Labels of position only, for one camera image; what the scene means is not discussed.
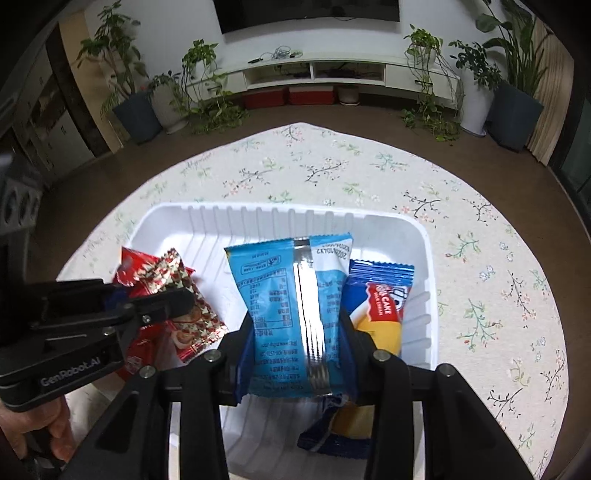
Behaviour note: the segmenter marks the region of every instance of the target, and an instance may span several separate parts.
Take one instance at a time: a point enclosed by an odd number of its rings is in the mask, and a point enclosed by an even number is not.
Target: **human hand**
[[[51,435],[53,455],[68,462],[74,454],[75,442],[70,427],[70,409],[65,397],[60,397],[32,410],[16,413],[0,402],[0,427],[17,456],[27,456],[25,433],[47,427]]]

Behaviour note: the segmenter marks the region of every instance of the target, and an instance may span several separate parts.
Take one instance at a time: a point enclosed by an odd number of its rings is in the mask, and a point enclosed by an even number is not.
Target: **genrobot.ai logo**
[[[79,374],[85,370],[88,370],[89,368],[93,368],[98,365],[100,365],[100,358],[96,356],[94,358],[91,358],[88,362],[82,362],[77,367],[70,367],[67,370],[60,370],[56,375],[52,375],[50,377],[43,377],[40,380],[40,383],[43,387],[49,387],[49,385],[64,380],[65,378],[70,378],[72,375]]]

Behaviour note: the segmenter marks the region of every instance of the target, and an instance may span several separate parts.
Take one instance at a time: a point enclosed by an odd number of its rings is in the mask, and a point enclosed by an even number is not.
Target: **white plastic tray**
[[[402,323],[402,359],[418,367],[437,366],[437,297],[431,245],[414,219],[394,213],[333,207],[253,203],[164,203],[140,221],[127,246],[153,255],[174,247],[206,300],[230,330],[246,313],[224,247],[295,236],[350,232],[352,258],[412,264],[413,288]],[[160,367],[178,365],[168,345]],[[415,405],[415,475],[424,465],[420,405]],[[224,445],[231,473],[252,480],[361,479],[364,460],[309,453],[298,435],[321,413],[317,400],[269,400],[247,395],[238,407],[221,407]],[[171,440],[178,433],[175,422]]]

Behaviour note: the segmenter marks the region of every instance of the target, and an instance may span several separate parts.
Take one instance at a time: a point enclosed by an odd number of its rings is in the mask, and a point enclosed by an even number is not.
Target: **potted plant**
[[[179,76],[180,73],[173,74],[169,70],[168,73],[152,77],[148,84],[152,108],[168,134],[181,130],[189,123],[183,104],[177,100],[181,96]]]
[[[227,75],[215,73],[216,47],[217,43],[196,40],[182,59],[176,99],[180,111],[189,115],[195,132],[237,127],[246,115],[243,108],[229,99],[232,92],[224,90]],[[197,68],[201,71],[199,79]]]
[[[491,109],[493,90],[502,80],[501,72],[496,64],[488,63],[486,49],[482,45],[473,42],[470,46],[460,40],[454,40],[449,45],[461,49],[457,56],[451,55],[456,59],[456,67],[463,72],[460,127],[477,137],[484,137],[486,133],[482,127]]]
[[[416,28],[412,24],[410,28],[412,33],[404,37],[410,39],[410,46],[406,53],[413,58],[415,66],[426,69],[433,67],[437,52],[441,52],[443,39],[434,37],[424,28]]]
[[[128,33],[131,25],[139,25],[127,15],[117,13],[121,0],[104,7],[98,17],[100,27],[94,38],[82,40],[78,53],[78,66],[83,61],[99,61],[109,66],[112,73],[108,80],[112,93],[101,107],[106,116],[111,110],[136,143],[154,138],[162,127],[154,115],[148,100],[148,91],[136,88],[134,74],[147,77],[139,50],[133,45],[134,38]]]
[[[533,34],[537,19],[514,0],[501,0],[510,20],[501,22],[492,12],[491,0],[483,0],[488,14],[476,19],[476,28],[491,32],[498,28],[501,36],[484,42],[484,48],[501,47],[507,61],[507,81],[501,82],[492,105],[489,133],[502,146],[519,151],[534,131],[544,106],[534,99],[546,67],[541,66],[543,45],[547,33],[538,46]]]
[[[454,112],[453,119],[447,118],[443,107],[439,105],[435,97],[433,79],[431,78],[431,67],[437,63],[441,70],[440,73],[446,77],[450,87],[452,104],[457,107],[457,95],[450,78],[452,69],[441,54],[443,39],[433,36],[422,28],[415,28],[413,25],[411,28],[413,33],[405,37],[410,38],[411,41],[406,50],[406,57],[408,68],[415,78],[415,83],[420,86],[420,91],[417,107],[412,110],[402,110],[402,121],[407,128],[414,128],[419,120],[423,128],[429,130],[439,142],[455,140],[460,130],[455,121],[457,111]]]

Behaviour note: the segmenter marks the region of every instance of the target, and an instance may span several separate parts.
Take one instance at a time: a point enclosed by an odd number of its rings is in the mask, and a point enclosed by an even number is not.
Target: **white tv cabinet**
[[[354,70],[356,78],[335,76],[343,70]],[[447,77],[439,66],[430,69],[433,91],[440,102],[454,106],[452,92],[457,89],[458,77],[448,72]],[[353,85],[377,85],[392,89],[420,92],[420,82],[413,75],[405,57],[388,57],[355,53],[304,53],[299,58],[261,60],[222,66],[216,73],[225,73],[223,87],[234,93],[265,87],[301,85],[306,83],[348,83]],[[215,94],[213,82],[195,82],[189,93],[194,100],[208,99]]]

